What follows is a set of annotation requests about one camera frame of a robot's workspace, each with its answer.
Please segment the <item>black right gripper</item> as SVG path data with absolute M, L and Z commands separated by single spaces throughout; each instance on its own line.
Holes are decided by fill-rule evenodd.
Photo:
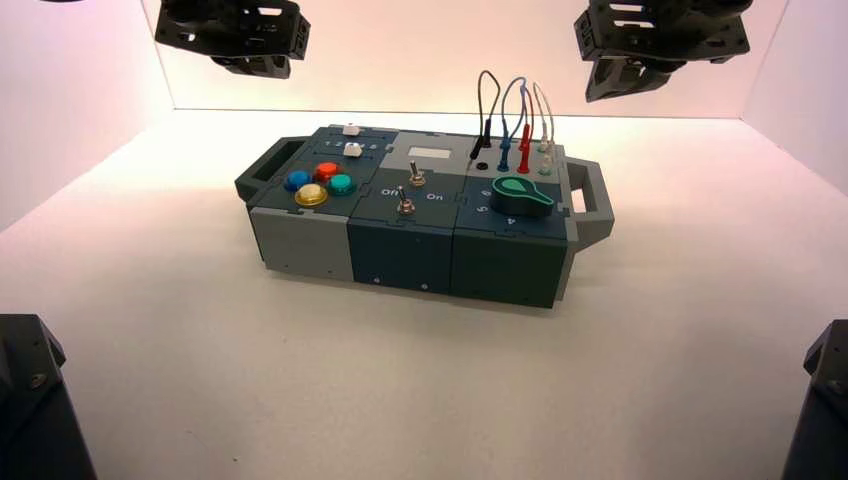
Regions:
M 742 14 L 751 6 L 750 0 L 590 1 L 574 22 L 582 59 L 598 60 L 586 101 L 657 90 L 687 62 L 724 63 L 748 53 Z

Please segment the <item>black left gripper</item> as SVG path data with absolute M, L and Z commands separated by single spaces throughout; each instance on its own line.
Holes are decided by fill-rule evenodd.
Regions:
M 233 74 L 288 79 L 289 58 L 305 58 L 309 33 L 293 1 L 182 0 L 160 4 L 154 38 Z

